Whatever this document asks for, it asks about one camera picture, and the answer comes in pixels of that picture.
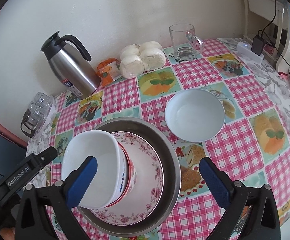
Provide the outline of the person's left hand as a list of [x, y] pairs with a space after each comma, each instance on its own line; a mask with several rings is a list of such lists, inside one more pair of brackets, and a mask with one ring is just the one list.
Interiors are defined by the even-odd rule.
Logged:
[[0, 236], [4, 240], [14, 240], [15, 239], [15, 228], [2, 228], [0, 230]]

